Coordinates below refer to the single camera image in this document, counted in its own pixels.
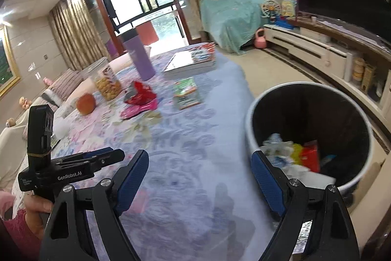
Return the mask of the person's left hand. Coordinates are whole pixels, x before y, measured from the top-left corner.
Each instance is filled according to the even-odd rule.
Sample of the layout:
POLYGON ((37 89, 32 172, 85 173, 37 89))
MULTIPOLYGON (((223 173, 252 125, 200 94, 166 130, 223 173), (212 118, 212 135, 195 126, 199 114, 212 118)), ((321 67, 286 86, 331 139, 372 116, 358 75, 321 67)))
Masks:
POLYGON ((45 225, 41 219, 41 213, 50 214, 53 203, 50 200, 37 195, 27 195, 24 198, 24 207, 26 210, 25 221, 29 230, 38 238, 44 236, 45 225))

